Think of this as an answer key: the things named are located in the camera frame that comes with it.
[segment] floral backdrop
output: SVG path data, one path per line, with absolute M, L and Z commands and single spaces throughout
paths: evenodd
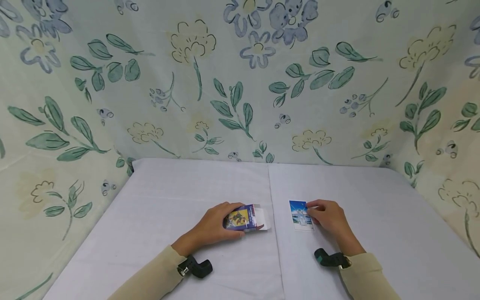
M 480 2 L 135 1 L 0 0 L 0 298 L 142 157 L 392 168 L 480 257 Z

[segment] yellow flower print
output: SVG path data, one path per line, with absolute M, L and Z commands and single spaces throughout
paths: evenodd
M 433 28 L 425 39 L 417 39 L 410 44 L 407 50 L 407 56 L 400 60 L 400 67 L 409 71 L 417 70 L 412 86 L 403 99 L 395 105 L 399 106 L 410 94 L 413 86 L 417 82 L 420 72 L 426 62 L 434 60 L 439 55 L 444 55 L 453 44 L 456 25 L 447 28 Z
M 302 135 L 296 135 L 292 138 L 293 146 L 292 150 L 296 152 L 313 149 L 317 156 L 326 164 L 331 165 L 320 156 L 318 149 L 322 146 L 330 144 L 332 138 L 326 136 L 326 132 L 319 130 L 315 133 L 311 130 L 305 130 Z

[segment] trading card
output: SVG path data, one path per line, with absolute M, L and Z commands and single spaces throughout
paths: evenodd
M 293 228 L 299 231 L 314 231 L 312 218 L 307 214 L 307 203 L 305 201 L 293 200 L 289 202 Z

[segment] green leaf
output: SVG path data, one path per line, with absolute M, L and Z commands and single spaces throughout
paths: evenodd
M 133 48 L 129 44 L 127 44 L 124 40 L 122 40 L 121 38 L 119 38 L 116 35 L 107 34 L 107 41 L 113 47 L 116 47 L 116 48 L 118 48 L 120 50 L 123 50 L 127 53 L 135 53 L 135 50 L 133 50 Z
M 407 119 L 413 120 L 413 117 L 415 116 L 415 113 L 417 112 L 417 105 L 416 104 L 408 104 L 407 107 L 405 107 L 405 117 Z
M 95 71 L 92 76 L 92 85 L 96 92 L 101 91 L 105 88 L 105 81 L 103 80 L 102 74 Z
M 253 119 L 253 108 L 250 103 L 243 103 L 243 115 L 245 116 L 245 128 L 248 128 Z
M 415 172 L 415 169 L 412 166 L 412 164 L 409 162 L 405 162 L 403 169 L 405 170 L 405 174 L 407 174 L 411 179 L 413 177 L 413 173 Z
M 410 121 L 401 121 L 400 122 L 400 129 L 405 132 L 415 133 L 415 129 L 413 129 L 412 123 Z
M 83 91 L 85 88 L 85 84 L 87 83 L 87 80 L 82 80 L 78 77 L 75 78 L 75 85 L 80 91 Z
M 274 159 L 275 159 L 275 155 L 269 153 L 269 154 L 267 155 L 267 157 L 265 158 L 265 162 L 266 162 L 267 164 L 271 164 L 271 163 L 273 163 L 273 160 L 274 160 Z
M 254 152 L 252 152 L 252 154 L 253 154 L 254 157 L 263 158 L 263 155 L 262 155 L 262 153 L 260 152 L 260 150 L 255 150 Z
M 58 216 L 59 214 L 63 213 L 65 207 L 63 206 L 52 206 L 47 209 L 44 209 L 46 216 Z
M 8 111 L 17 119 L 20 121 L 23 121 L 25 123 L 34 125 L 34 126 L 40 126 L 45 124 L 42 120 L 39 120 L 34 117 L 31 113 L 26 111 L 25 109 L 21 108 L 16 108 L 15 106 L 9 106 Z
M 216 78 L 213 79 L 213 84 L 215 85 L 216 91 L 222 96 L 223 98 L 227 98 L 227 94 L 225 94 L 225 90 L 223 89 L 223 85 L 220 81 Z
M 87 98 L 87 101 L 92 104 L 92 95 L 90 95 L 90 92 L 88 91 L 87 88 L 85 88 L 85 98 Z
M 65 130 L 65 124 L 63 123 L 63 114 L 61 113 L 59 105 L 53 100 L 51 97 L 45 97 L 45 104 L 47 105 L 47 109 L 50 112 L 51 118 L 48 118 L 50 123 L 52 123 L 55 128 L 60 131 Z
M 348 67 L 343 70 L 341 73 L 337 74 L 333 80 L 328 85 L 328 88 L 331 90 L 339 89 L 346 85 L 353 77 L 353 73 L 355 72 L 354 67 Z
M 480 131 L 480 118 L 478 118 L 475 123 L 473 123 L 472 127 L 470 128 L 474 131 Z
M 201 135 L 199 135 L 199 134 L 196 134 L 196 135 L 195 135 L 195 140 L 197 140 L 197 141 L 199 141 L 199 142 L 204 142 L 204 141 L 205 141 L 205 139 L 204 139 Z
M 457 122 L 455 122 L 455 124 L 453 124 L 452 129 L 455 129 L 454 132 L 462 131 L 465 129 L 465 127 L 468 126 L 469 123 L 470 123 L 470 119 L 458 120 Z
M 211 148 L 211 147 L 205 148 L 205 152 L 207 152 L 208 154 L 212 154 L 212 155 L 218 155 L 218 152 L 215 151 L 215 149 Z
M 378 158 L 375 155 L 372 155 L 372 154 L 365 155 L 365 159 L 367 161 L 377 161 L 378 160 Z
M 113 62 L 108 65 L 108 80 L 117 82 L 123 76 L 123 66 L 119 62 Z
M 312 55 L 310 55 L 310 59 L 308 63 L 314 67 L 325 67 L 328 66 L 330 63 L 328 62 L 328 58 L 330 57 L 330 52 L 328 51 L 327 47 L 321 47 L 317 50 L 312 51 Z
M 317 73 L 317 77 L 310 82 L 310 89 L 316 90 L 326 85 L 330 80 L 332 80 L 335 71 L 333 70 L 323 70 Z
M 293 78 L 297 78 L 297 77 L 305 75 L 303 73 L 303 70 L 301 69 L 301 66 L 297 63 L 293 63 L 293 64 L 289 65 L 287 67 L 287 69 L 285 70 L 285 72 L 288 74 L 288 76 L 293 77 Z
M 86 205 L 83 205 L 83 206 L 80 206 L 79 208 L 77 208 L 75 210 L 75 212 L 73 213 L 73 216 L 75 218 L 83 218 L 84 216 L 86 216 L 88 214 L 88 212 L 90 211 L 90 209 L 92 209 L 92 203 L 89 202 L 88 204 Z
M 140 67 L 135 59 L 128 61 L 125 66 L 125 79 L 127 81 L 135 81 L 140 78 Z
M 70 58 L 70 65 L 77 70 L 87 71 L 95 69 L 95 66 L 91 64 L 86 58 L 81 56 L 72 56 Z
M 287 86 L 284 82 L 275 82 L 272 83 L 271 85 L 268 86 L 268 89 L 270 92 L 275 93 L 275 94 L 281 94 L 285 91 L 287 91 L 290 87 Z
M 42 150 L 58 150 L 70 144 L 53 132 L 41 133 L 25 143 L 27 146 Z
M 431 93 L 428 97 L 426 97 L 420 104 L 419 114 L 422 110 L 426 109 L 429 106 L 432 106 L 433 104 L 437 103 L 440 99 L 442 99 L 442 97 L 445 95 L 446 92 L 447 92 L 447 88 L 441 87 L 438 90 Z
M 425 132 L 429 131 L 433 127 L 435 127 L 438 122 L 440 121 L 440 117 L 442 114 L 440 113 L 439 110 L 434 109 L 430 115 L 427 117 L 427 121 L 425 122 L 425 125 L 423 125 L 423 128 L 420 130 L 419 135 L 424 134 Z
M 295 98 L 296 96 L 300 95 L 300 93 L 303 91 L 303 87 L 305 86 L 305 81 L 303 79 L 300 79 L 297 84 L 292 89 L 292 95 L 290 96 L 291 98 Z
M 215 108 L 222 116 L 233 118 L 227 102 L 212 100 L 210 103 L 212 104 L 213 108 Z
M 90 126 L 88 126 L 87 122 L 80 117 L 73 117 L 70 119 L 70 121 L 75 129 L 83 134 L 84 137 L 93 145 L 92 131 L 90 130 Z
M 125 160 L 123 159 L 123 157 L 119 157 L 117 159 L 117 163 L 116 163 L 116 167 L 117 168 L 123 168 L 123 166 L 125 165 Z
M 220 121 L 220 123 L 223 124 L 223 126 L 229 128 L 229 129 L 232 129 L 232 130 L 241 129 L 240 124 L 238 124 L 238 123 L 235 122 L 235 121 L 225 120 L 225 119 L 218 119 L 218 120 Z
M 477 115 L 477 105 L 475 103 L 467 102 L 462 108 L 462 116 L 465 118 L 475 117 Z
M 74 161 L 82 158 L 85 154 L 90 152 L 90 149 L 83 147 L 74 147 L 66 152 L 63 152 L 57 157 L 58 161 Z
M 232 103 L 233 110 L 235 110 L 235 108 L 237 107 L 237 104 L 240 102 L 242 95 L 243 84 L 239 81 L 230 92 L 230 102 Z
M 275 98 L 275 101 L 273 102 L 273 106 L 274 107 L 281 107 L 283 105 L 283 103 L 285 102 L 285 96 L 287 94 L 283 94 L 282 96 L 278 96 L 277 98 Z
M 88 45 L 88 50 L 93 57 L 98 58 L 99 60 L 109 60 L 113 56 L 108 52 L 107 46 L 99 40 L 94 39 Z
M 428 84 L 427 82 L 424 82 L 419 92 L 420 100 L 423 100 L 423 97 L 425 96 L 425 92 L 427 91 L 427 89 L 428 89 Z
M 355 51 L 355 49 L 347 42 L 338 43 L 336 45 L 335 52 L 351 61 L 364 62 L 369 60 Z

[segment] beige sleeve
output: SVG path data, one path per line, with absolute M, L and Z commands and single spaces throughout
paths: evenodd
M 340 274 L 354 300 L 400 300 L 373 254 L 363 253 L 349 259 L 352 265 L 340 269 Z
M 171 246 L 166 247 L 119 287 L 108 300 L 159 300 L 182 280 L 177 266 L 185 260 L 186 258 L 180 256 Z

